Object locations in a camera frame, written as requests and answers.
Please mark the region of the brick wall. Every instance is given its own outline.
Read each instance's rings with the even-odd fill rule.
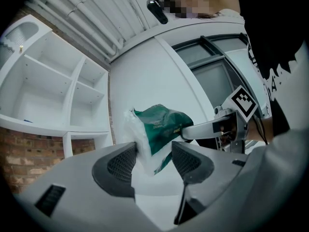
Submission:
[[[93,140],[72,140],[73,154],[95,149]],[[20,193],[64,159],[62,137],[0,128],[0,166],[13,193]]]

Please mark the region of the black t-shirt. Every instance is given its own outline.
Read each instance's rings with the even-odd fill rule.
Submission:
[[[308,121],[301,117],[309,116],[305,111],[309,111],[305,107],[309,90],[300,78],[309,69],[306,0],[239,0],[239,4],[253,52],[249,57],[267,87],[274,135],[306,127]]]

